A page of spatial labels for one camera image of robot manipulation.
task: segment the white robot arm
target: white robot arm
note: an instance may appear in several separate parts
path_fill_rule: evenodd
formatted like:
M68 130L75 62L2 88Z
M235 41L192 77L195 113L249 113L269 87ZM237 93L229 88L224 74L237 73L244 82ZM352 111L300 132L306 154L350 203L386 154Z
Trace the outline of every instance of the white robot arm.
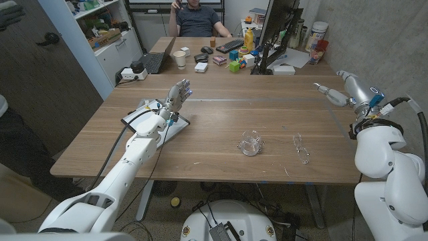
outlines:
M138 124L136 133L126 143L125 154L93 190L60 203L45 219L39 232L99 233L111 231L120 203L142 164L153 157L159 131L181 109L192 92L190 82L182 80L174 85L165 104L146 121Z
M413 154L397 151L406 145L400 125L385 120L402 101L420 108L409 98L384 104L384 94L362 83L358 76L339 71L351 98L316 84L318 91L336 106L352 107L357 114L350 138L358 141L355 165L361 173L386 181L363 182L355 188L355 199L376 240L405 240L423 233L428 220L428 197L423 189L425 164Z

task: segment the door handle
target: door handle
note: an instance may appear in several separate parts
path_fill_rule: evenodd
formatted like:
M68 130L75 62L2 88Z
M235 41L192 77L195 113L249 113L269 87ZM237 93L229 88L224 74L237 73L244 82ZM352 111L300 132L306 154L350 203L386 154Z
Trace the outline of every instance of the door handle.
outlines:
M38 46L48 46L50 44L57 44L60 41L60 37L56 33L46 33L45 40L42 43L35 43Z
M120 44L116 44L116 49L117 49L119 46L121 46L122 44L124 44L124 43L125 43L125 41L126 41L126 39L123 39L123 40L122 40L122 42L120 42Z

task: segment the computer mouse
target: computer mouse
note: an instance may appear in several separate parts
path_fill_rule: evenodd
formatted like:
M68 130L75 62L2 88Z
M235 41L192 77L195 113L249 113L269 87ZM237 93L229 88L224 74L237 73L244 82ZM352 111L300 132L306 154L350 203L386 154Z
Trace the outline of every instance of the computer mouse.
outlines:
M207 53L207 54L212 54L212 53L213 53L213 49L212 49L212 48L210 48L210 47L208 47L208 46L203 46L203 47L201 48L201 52L203 52L203 53Z

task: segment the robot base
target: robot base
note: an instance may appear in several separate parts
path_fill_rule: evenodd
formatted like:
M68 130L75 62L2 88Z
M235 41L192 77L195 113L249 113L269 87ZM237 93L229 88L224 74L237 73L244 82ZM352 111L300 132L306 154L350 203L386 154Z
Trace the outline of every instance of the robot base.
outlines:
M213 215L208 205L201 207L211 226L215 227L213 216L218 224L230 222L242 241L246 240L276 240L274 226L270 220L253 206L235 200L219 200L210 202ZM209 234L210 227L199 210L193 212L183 224L181 241L213 240ZM229 237L235 240L231 230L227 230Z

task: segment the computer monitor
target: computer monitor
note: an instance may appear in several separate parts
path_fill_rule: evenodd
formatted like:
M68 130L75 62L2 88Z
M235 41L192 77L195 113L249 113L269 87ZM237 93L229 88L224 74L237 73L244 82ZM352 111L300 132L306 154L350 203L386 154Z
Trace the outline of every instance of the computer monitor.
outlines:
M268 66L286 52L287 43L292 36L292 30L296 28L297 22L302 16L303 9L298 9L299 2L300 0L269 1L259 41L259 45L264 45L263 57L258 71L254 71L257 68L255 66L251 74L272 74L272 71L268 70ZM274 42L278 39L280 32L285 29L287 31L281 39L281 46L271 56L268 56L269 50L274 46Z

